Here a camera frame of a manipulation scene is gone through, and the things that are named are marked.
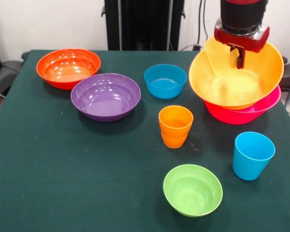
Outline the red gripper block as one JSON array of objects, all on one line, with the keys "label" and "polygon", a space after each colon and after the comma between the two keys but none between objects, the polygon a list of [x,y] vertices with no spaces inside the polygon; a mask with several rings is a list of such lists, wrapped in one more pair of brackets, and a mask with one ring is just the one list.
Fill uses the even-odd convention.
[{"label": "red gripper block", "polygon": [[222,25],[215,25],[215,39],[225,45],[236,47],[238,50],[237,69],[243,69],[245,64],[246,50],[258,53],[265,46],[269,37],[270,28],[265,25],[259,26],[256,32],[250,35],[234,35],[227,33]]}]

